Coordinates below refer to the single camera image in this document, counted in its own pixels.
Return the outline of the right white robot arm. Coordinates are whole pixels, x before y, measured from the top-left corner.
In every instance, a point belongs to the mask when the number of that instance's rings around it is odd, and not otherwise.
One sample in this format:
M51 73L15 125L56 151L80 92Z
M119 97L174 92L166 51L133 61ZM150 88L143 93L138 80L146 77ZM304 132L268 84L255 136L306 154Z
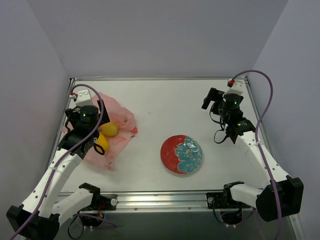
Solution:
M298 177L291 177L276 162L258 138L257 128L243 116L240 104L242 93L211 88L203 100L202 109L219 116L217 122L230 139L245 155L246 160L261 177L262 184L253 187L250 183L236 181L223 186L223 195L215 207L232 208L247 205L257 210L260 217L270 222L278 217L287 217L300 212L304 184Z

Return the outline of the pink plastic bag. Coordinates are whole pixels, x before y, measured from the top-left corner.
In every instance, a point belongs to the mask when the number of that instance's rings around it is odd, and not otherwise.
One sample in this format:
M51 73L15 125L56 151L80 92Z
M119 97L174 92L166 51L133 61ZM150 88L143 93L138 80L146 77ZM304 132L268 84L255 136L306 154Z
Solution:
M127 108L120 105L120 103L113 97L100 93L104 101L110 122L118 126L118 133L115 136L106 136L102 133L99 127L100 134L103 134L109 143L109 149L105 151L104 155L98 154L94 148L91 148L84 161L93 167L105 168L112 170L117 156L127 146L130 140L138 133L136 119L134 114Z

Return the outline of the yellow fake pear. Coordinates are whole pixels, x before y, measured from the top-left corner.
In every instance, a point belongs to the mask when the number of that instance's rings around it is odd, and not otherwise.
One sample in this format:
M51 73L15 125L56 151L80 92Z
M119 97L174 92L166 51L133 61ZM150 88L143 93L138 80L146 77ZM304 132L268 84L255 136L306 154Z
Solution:
M104 123L100 126L102 133L107 137L114 137L118 134L118 126L114 122Z

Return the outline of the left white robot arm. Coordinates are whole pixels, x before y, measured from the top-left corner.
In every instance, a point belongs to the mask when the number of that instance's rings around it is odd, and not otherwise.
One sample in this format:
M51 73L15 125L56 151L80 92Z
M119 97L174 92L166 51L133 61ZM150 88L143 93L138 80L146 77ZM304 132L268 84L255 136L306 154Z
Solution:
M111 199L101 195L99 187L81 184L77 191L56 203L63 186L75 168L84 160L90 149L103 155L106 149L98 143L98 128L110 122L103 100L65 110L69 129L58 144L55 159L45 174L20 206L12 205L6 217L14 230L11 237L21 235L29 240L52 240L60 226L82 209L97 210L102 203L109 205Z

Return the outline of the yellow fake mango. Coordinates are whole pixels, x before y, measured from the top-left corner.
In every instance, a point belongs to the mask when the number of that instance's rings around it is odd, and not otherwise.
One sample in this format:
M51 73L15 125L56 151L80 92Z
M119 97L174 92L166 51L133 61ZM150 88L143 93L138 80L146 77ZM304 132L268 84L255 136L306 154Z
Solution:
M101 146L104 151L109 149L109 142L103 134L99 135L96 143Z

